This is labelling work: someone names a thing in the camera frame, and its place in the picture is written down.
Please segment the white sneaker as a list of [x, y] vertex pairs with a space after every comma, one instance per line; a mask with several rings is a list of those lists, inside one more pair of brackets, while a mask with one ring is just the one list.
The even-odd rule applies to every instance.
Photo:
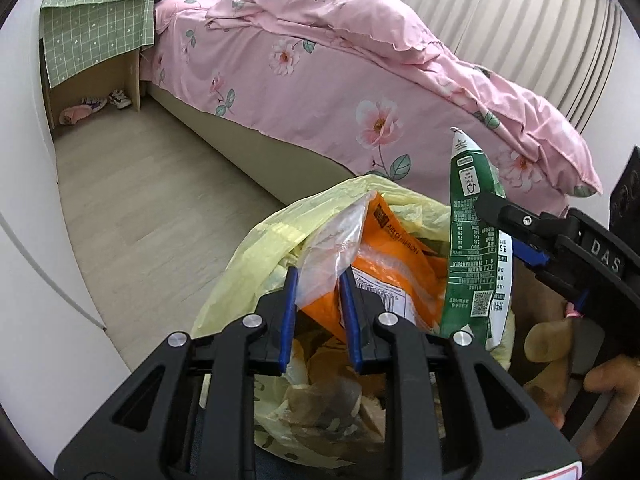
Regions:
[[132, 101], [126, 92], [122, 89], [116, 89], [108, 95], [108, 102], [110, 102], [118, 110], [126, 110], [126, 108], [132, 105]]

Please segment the white ribbed wardrobe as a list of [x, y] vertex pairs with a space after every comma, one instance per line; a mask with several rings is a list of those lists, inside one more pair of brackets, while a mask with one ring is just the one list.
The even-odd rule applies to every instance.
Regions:
[[463, 61], [544, 96], [584, 130], [608, 82], [615, 0], [401, 0]]

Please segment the pink slipper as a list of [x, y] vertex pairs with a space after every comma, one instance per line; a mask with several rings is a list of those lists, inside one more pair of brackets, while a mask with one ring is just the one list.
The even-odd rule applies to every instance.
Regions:
[[65, 107], [58, 115], [61, 126], [73, 126], [92, 115], [92, 107], [87, 104]]

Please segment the green snack packet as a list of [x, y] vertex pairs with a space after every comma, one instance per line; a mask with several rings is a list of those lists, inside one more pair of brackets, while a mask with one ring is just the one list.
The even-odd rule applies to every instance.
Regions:
[[509, 235], [478, 218], [475, 204], [483, 192], [506, 194], [483, 150], [461, 129], [452, 132], [448, 282], [440, 334], [466, 330], [490, 351], [506, 330], [513, 249]]

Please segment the yellow trash bag bin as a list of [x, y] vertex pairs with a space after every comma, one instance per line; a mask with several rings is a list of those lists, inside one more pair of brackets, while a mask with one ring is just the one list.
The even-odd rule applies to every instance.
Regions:
[[384, 441], [382, 376], [349, 364], [338, 276], [384, 308], [437, 333], [445, 300], [449, 208], [377, 176], [346, 180], [259, 222], [236, 248], [192, 333], [217, 333], [299, 273], [292, 359], [255, 385], [255, 441], [290, 462], [323, 469], [370, 460]]

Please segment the clear plastic wrapper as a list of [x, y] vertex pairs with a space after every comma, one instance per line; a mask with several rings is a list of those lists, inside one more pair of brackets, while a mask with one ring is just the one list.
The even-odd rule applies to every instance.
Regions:
[[340, 276], [354, 262], [369, 204], [375, 196], [375, 192], [367, 192], [306, 240], [298, 263], [296, 306], [299, 309], [333, 292]]

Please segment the pink floral quilt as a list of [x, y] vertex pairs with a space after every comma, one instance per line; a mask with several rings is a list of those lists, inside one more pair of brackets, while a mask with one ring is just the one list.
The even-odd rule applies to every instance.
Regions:
[[560, 214], [602, 190], [542, 96], [457, 58], [399, 0], [162, 0], [141, 77], [200, 112], [446, 202], [454, 128], [506, 195]]

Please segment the orange snack packet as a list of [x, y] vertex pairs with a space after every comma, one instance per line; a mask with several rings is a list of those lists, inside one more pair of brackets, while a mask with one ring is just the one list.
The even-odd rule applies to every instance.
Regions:
[[[386, 311], [427, 333], [439, 332], [447, 259], [409, 234], [381, 194], [370, 201], [361, 244], [349, 268], [356, 285], [378, 294]], [[333, 292], [300, 310], [337, 339], [346, 339], [338, 282]]]

